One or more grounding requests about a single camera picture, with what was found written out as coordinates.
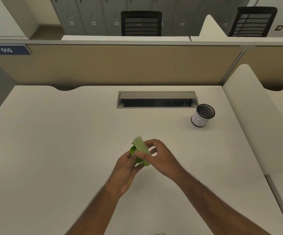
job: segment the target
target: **hand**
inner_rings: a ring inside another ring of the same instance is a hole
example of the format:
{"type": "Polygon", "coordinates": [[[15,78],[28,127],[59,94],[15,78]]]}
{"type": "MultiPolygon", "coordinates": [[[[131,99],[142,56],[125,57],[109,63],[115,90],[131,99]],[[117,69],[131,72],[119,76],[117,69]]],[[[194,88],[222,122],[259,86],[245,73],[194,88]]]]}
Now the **hand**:
{"type": "Polygon", "coordinates": [[[130,152],[124,153],[114,166],[110,178],[105,184],[106,190],[117,195],[119,198],[131,186],[136,174],[145,166],[144,163],[136,165],[136,155],[130,152]]]}
{"type": "Polygon", "coordinates": [[[163,142],[157,139],[151,139],[145,141],[145,144],[148,148],[155,146],[150,153],[154,154],[157,152],[157,155],[153,157],[146,153],[136,151],[136,156],[150,163],[161,174],[167,176],[175,182],[177,178],[179,178],[183,172],[185,172],[185,169],[179,164],[179,162],[163,142]]]}

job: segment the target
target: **blue sign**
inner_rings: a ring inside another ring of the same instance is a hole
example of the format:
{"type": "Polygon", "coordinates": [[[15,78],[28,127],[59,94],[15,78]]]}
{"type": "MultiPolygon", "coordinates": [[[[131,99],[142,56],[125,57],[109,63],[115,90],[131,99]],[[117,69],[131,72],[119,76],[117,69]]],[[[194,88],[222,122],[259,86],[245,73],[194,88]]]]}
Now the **blue sign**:
{"type": "Polygon", "coordinates": [[[32,55],[25,45],[0,45],[0,55],[32,55]]]}

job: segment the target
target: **person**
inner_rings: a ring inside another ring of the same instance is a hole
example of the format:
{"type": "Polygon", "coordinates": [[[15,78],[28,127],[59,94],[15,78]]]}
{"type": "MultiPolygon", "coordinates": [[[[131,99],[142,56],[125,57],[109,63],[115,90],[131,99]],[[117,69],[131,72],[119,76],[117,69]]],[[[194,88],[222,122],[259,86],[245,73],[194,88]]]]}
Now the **person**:
{"type": "Polygon", "coordinates": [[[150,163],[160,173],[174,181],[214,235],[269,235],[191,176],[163,142],[152,139],[145,141],[145,144],[148,148],[155,146],[150,153],[157,155],[151,156],[138,151],[132,156],[130,152],[124,153],[116,162],[106,184],[66,235],[104,234],[120,197],[129,189],[136,174],[144,167],[143,163],[136,165],[136,157],[150,163]]]}

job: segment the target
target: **black chair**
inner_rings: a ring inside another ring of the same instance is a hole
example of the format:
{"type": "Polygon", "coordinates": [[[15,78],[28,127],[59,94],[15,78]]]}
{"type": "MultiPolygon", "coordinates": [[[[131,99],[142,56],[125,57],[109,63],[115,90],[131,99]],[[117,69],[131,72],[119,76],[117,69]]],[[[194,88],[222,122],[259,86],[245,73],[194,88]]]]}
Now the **black chair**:
{"type": "Polygon", "coordinates": [[[238,7],[229,37],[266,37],[276,14],[276,7],[238,7]]]}
{"type": "Polygon", "coordinates": [[[160,11],[122,11],[122,36],[161,36],[160,11]]]}

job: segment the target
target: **forearm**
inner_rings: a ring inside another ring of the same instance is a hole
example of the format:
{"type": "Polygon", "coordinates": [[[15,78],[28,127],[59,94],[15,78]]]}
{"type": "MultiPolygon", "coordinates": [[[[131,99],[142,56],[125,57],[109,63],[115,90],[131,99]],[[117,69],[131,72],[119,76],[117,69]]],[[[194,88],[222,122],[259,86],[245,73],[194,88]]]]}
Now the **forearm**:
{"type": "Polygon", "coordinates": [[[119,196],[102,187],[66,235],[103,235],[119,201],[119,196]]]}
{"type": "Polygon", "coordinates": [[[186,171],[175,180],[214,235],[269,235],[254,222],[231,208],[186,171]]]}

